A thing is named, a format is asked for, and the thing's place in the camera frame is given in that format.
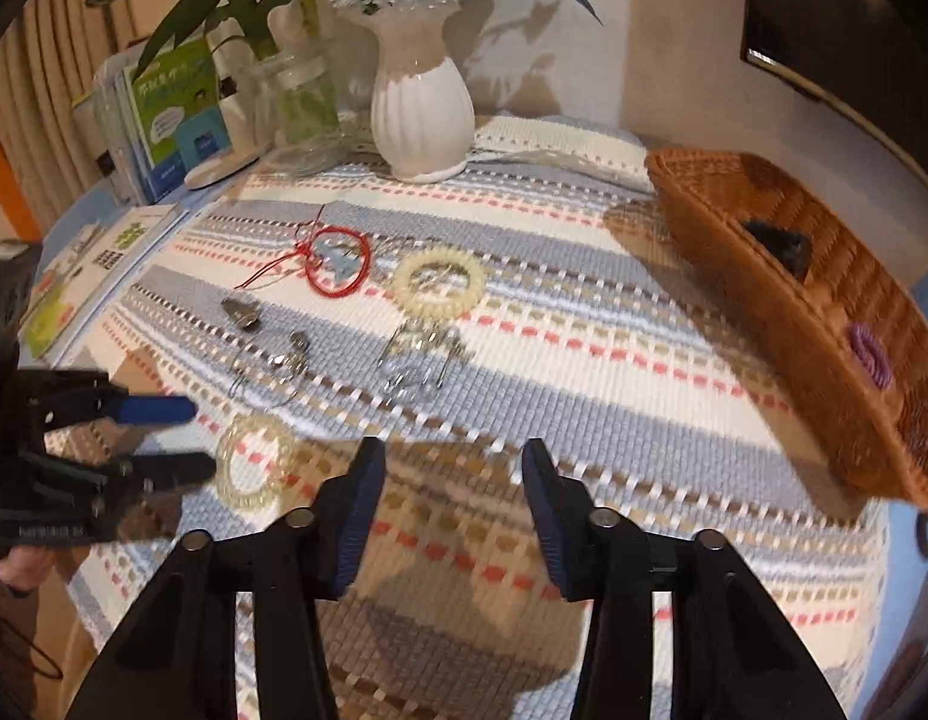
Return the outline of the left hand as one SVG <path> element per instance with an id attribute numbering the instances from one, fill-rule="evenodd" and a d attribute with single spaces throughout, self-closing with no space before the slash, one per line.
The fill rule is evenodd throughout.
<path id="1" fill-rule="evenodd" d="M 52 574 L 57 554 L 43 546 L 15 546 L 0 559 L 0 582 L 15 593 L 36 590 Z"/>

